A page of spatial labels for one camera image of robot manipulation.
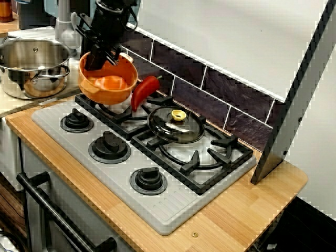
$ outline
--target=yellow lid knob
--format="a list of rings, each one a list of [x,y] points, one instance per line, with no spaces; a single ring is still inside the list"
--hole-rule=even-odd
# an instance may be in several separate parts
[[[172,111],[172,116],[173,116],[173,119],[175,121],[182,121],[183,119],[186,118],[186,113],[182,110],[179,110],[179,109],[175,109]]]

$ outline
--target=white wall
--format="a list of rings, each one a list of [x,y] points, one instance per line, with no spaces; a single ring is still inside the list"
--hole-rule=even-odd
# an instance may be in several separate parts
[[[286,97],[327,0],[142,0],[139,26]],[[309,181],[299,194],[336,218],[336,53],[286,160]]]
[[[286,160],[308,176],[299,197],[336,220],[336,51],[331,57]]]
[[[139,27],[285,98],[325,0],[142,0]]]

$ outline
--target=stainless steel pot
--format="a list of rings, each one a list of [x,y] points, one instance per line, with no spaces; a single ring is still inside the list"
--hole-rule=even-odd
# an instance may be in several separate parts
[[[50,39],[6,40],[0,45],[0,81],[5,93],[30,100],[65,89],[65,76],[70,73],[65,63],[71,56],[66,46]]]

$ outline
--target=glass lid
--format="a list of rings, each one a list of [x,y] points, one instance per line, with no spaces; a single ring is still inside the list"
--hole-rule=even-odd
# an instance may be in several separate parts
[[[179,107],[161,107],[148,116],[148,126],[155,135],[174,143],[193,143],[204,135],[204,125],[197,115]]]

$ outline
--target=oven handle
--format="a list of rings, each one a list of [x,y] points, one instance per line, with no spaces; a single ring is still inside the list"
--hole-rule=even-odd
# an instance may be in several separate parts
[[[99,246],[95,246],[80,229],[69,219],[69,217],[57,206],[48,195],[38,185],[50,181],[48,172],[43,172],[32,178],[28,178],[26,173],[19,173],[16,177],[27,193],[54,221],[62,232],[81,252],[113,252],[117,248],[117,243],[113,237],[108,238]]]

